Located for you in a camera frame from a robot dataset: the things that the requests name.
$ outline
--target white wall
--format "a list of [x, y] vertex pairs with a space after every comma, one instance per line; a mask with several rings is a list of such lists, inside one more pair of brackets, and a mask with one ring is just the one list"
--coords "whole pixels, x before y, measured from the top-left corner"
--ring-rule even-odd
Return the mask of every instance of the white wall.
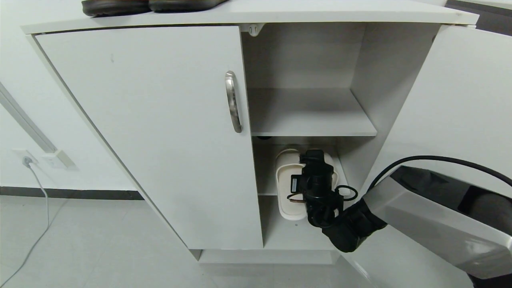
[[102, 144], [82, 122], [55, 84], [21, 25], [87, 17], [79, 0], [2, 0], [0, 10], [0, 81], [19, 105], [77, 165], [76, 171], [52, 169], [41, 161], [43, 151], [0, 106], [0, 184], [36, 187], [31, 173], [13, 148], [28, 149], [39, 159], [41, 181], [47, 188], [80, 190], [134, 190]]

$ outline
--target plug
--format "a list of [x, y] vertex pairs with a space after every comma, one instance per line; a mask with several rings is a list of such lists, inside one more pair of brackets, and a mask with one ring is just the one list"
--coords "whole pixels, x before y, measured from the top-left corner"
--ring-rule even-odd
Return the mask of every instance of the plug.
[[30, 168], [30, 163], [33, 163], [34, 161], [32, 161], [32, 158], [28, 157], [28, 156], [24, 156], [23, 157], [23, 166], [27, 167], [27, 168]]

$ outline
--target black shoe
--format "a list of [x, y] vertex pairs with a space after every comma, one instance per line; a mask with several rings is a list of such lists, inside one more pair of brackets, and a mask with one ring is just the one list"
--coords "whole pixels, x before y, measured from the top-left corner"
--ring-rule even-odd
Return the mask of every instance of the black shoe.
[[194, 12], [211, 9], [227, 0], [150, 0], [150, 8], [158, 13]]
[[83, 13], [87, 16], [120, 16], [151, 12], [148, 0], [85, 0]]

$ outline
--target tiled floor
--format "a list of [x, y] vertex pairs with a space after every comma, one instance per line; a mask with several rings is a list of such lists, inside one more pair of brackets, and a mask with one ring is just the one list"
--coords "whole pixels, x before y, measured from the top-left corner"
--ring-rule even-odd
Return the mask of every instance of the tiled floor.
[[[2, 282], [46, 225], [45, 199], [0, 197]], [[199, 265], [144, 201], [50, 199], [53, 223], [4, 288], [364, 287], [337, 265]]]

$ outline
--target black baseboard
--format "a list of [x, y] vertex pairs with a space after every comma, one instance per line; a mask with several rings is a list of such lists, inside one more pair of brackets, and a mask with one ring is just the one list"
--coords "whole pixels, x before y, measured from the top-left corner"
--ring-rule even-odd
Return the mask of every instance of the black baseboard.
[[[102, 200], [144, 200], [137, 191], [120, 190], [66, 190], [45, 189], [49, 198], [102, 199]], [[39, 188], [0, 187], [0, 195], [44, 197]]]

